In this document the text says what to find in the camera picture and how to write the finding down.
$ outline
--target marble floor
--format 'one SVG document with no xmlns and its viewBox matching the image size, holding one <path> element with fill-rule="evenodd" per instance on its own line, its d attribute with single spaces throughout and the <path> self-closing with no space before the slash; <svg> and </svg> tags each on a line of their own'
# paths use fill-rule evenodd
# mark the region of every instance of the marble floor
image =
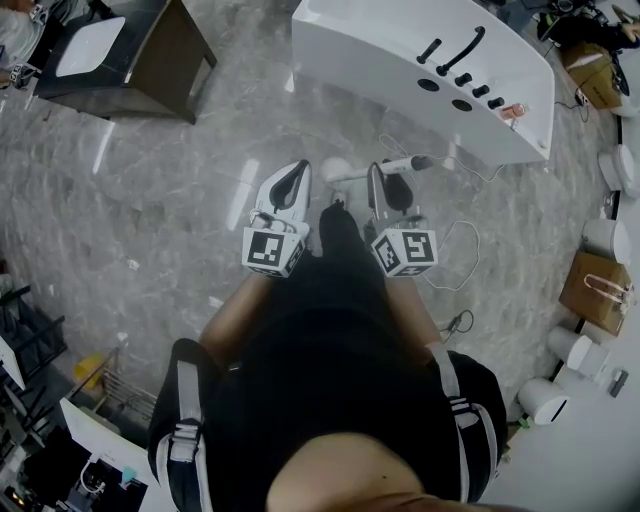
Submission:
<svg viewBox="0 0 640 512">
<path fill-rule="evenodd" d="M 159 389 L 172 342 L 196 337 L 246 275 L 241 233 L 259 184 L 291 161 L 317 170 L 328 157 L 366 166 L 391 155 L 392 135 L 411 153 L 446 155 L 439 136 L 366 99 L 291 70 L 293 0 L 186 0 L 218 56 L 195 126 L 174 120 L 105 121 L 15 90 L 0 113 L 0 250 L 18 284 L 64 314 L 70 365 L 127 337 L 129 379 Z M 541 53 L 548 46 L 539 45 Z M 573 104 L 558 71 L 556 99 Z M 480 263 L 458 292 L 418 280 L 436 322 L 465 308 L 476 318 L 449 346 L 498 377 L 511 405 L 524 381 L 550 373 L 547 332 L 566 316 L 557 299 L 584 221 L 606 193 L 597 152 L 615 141 L 613 117 L 556 107 L 551 159 L 508 166 L 490 184 L 454 167 L 416 176 L 439 239 L 471 221 Z M 458 157 L 490 177 L 463 151 Z M 352 200 L 367 218 L 363 183 Z M 310 218 L 329 190 L 314 175 Z M 430 272 L 456 287 L 475 262 L 471 228 L 456 228 Z"/>
</svg>

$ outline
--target floor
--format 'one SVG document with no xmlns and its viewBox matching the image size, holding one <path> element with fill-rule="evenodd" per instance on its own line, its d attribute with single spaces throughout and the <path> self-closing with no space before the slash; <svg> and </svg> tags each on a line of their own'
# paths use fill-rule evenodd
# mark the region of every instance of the floor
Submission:
<svg viewBox="0 0 640 512">
<path fill-rule="evenodd" d="M 126 338 L 123 371 L 151 392 L 172 342 L 197 337 L 246 275 L 242 228 L 270 173 L 303 157 L 316 170 L 331 156 L 366 166 L 392 156 L 378 142 L 383 133 L 411 153 L 449 150 L 380 105 L 308 78 L 294 82 L 295 1 L 185 4 L 220 60 L 195 126 L 113 123 L 17 91 L 0 113 L 0 248 L 14 280 L 31 283 L 50 315 L 66 315 L 66 364 Z M 548 59 L 561 69 L 555 51 Z M 556 87 L 556 99 L 573 104 L 565 73 Z M 472 221 L 481 238 L 468 284 L 452 292 L 418 280 L 422 297 L 442 325 L 465 308 L 474 312 L 471 332 L 449 346 L 495 372 L 512 416 L 518 388 L 555 364 L 546 335 L 567 315 L 557 299 L 582 225 L 605 197 L 596 154 L 615 133 L 610 114 L 592 109 L 583 123 L 577 110 L 557 106 L 548 163 L 508 166 L 490 184 L 460 168 L 416 177 L 439 240 L 455 220 Z M 486 177 L 494 172 L 458 156 Z M 313 187 L 312 225 L 330 194 L 317 175 Z M 362 188 L 352 201 L 361 223 Z M 473 230 L 457 227 L 430 278 L 455 288 L 475 258 Z"/>
</svg>

